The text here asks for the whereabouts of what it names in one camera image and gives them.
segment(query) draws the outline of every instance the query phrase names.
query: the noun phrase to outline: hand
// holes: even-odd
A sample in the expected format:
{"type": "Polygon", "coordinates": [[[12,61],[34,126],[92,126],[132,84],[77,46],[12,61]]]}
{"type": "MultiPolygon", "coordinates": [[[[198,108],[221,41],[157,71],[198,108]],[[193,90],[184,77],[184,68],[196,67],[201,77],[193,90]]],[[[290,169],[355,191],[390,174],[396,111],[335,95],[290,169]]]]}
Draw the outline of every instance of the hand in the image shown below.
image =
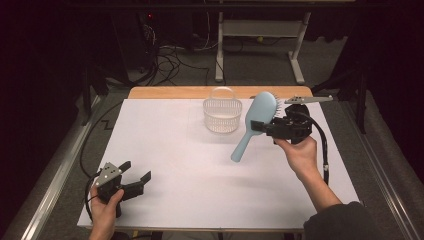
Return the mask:
{"type": "Polygon", "coordinates": [[[299,180],[303,181],[306,176],[319,174],[315,139],[309,136],[295,145],[284,139],[274,139],[274,141],[286,153],[290,168],[296,173],[299,180]]]}
{"type": "MultiPolygon", "coordinates": [[[[91,196],[97,196],[97,187],[93,186],[91,196]]],[[[118,190],[109,200],[103,203],[98,197],[91,200],[91,212],[93,216],[93,229],[90,240],[109,240],[115,231],[116,205],[121,201],[124,190],[118,190]]]]}

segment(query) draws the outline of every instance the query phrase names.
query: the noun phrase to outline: hairbrush head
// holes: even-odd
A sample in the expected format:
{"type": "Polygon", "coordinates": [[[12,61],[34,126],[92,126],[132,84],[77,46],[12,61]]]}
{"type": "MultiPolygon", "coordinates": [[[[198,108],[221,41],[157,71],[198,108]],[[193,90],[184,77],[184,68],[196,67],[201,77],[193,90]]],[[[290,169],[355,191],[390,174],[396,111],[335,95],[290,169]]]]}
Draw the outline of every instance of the hairbrush head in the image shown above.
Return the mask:
{"type": "Polygon", "coordinates": [[[280,104],[278,97],[270,92],[261,92],[256,95],[252,102],[249,110],[246,114],[245,124],[246,133],[240,140],[233,154],[231,154],[231,160],[234,162],[240,162],[241,157],[250,141],[250,138],[255,135],[260,135],[263,132],[252,130],[251,121],[259,121],[264,123],[270,123],[277,111],[279,110],[280,104]]]}

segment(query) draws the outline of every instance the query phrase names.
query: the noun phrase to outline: black sleeve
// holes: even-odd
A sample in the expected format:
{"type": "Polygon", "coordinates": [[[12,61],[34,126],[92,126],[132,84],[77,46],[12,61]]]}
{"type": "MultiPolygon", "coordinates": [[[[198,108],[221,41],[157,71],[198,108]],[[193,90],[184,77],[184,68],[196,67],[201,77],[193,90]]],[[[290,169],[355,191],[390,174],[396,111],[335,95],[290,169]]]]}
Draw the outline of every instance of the black sleeve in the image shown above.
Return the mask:
{"type": "Polygon", "coordinates": [[[383,236],[358,202],[331,206],[304,224],[306,240],[380,240],[383,236]]]}

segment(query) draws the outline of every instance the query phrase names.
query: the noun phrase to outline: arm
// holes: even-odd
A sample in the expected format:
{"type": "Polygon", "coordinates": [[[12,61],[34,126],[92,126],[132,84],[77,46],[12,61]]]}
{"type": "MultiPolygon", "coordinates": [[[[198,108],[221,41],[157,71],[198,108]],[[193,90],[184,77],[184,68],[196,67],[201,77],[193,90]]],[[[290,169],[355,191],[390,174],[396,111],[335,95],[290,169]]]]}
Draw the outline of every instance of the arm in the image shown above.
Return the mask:
{"type": "MultiPolygon", "coordinates": [[[[94,186],[90,191],[91,196],[97,196],[97,188],[94,186]]],[[[104,204],[98,197],[91,200],[91,212],[93,215],[93,229],[90,240],[109,240],[115,231],[116,205],[121,201],[124,190],[118,190],[108,204],[104,204]]]]}
{"type": "Polygon", "coordinates": [[[286,153],[291,169],[302,182],[317,212],[336,204],[342,204],[318,171],[317,143],[313,138],[307,137],[296,145],[283,139],[274,139],[274,141],[286,153]]]}

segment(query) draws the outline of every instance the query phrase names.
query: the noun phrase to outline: hairbrush handle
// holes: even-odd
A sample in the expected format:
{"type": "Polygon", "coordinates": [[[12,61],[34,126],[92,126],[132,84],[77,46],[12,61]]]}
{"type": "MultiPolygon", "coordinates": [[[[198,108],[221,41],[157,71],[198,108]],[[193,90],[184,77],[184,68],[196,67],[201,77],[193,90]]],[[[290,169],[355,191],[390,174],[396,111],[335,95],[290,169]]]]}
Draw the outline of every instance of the hairbrush handle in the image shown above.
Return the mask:
{"type": "Polygon", "coordinates": [[[236,149],[234,149],[233,154],[231,154],[231,160],[233,160],[234,162],[240,162],[241,157],[243,156],[247,144],[249,143],[250,138],[252,138],[252,136],[253,134],[251,134],[251,132],[246,132],[244,134],[236,149]]]}

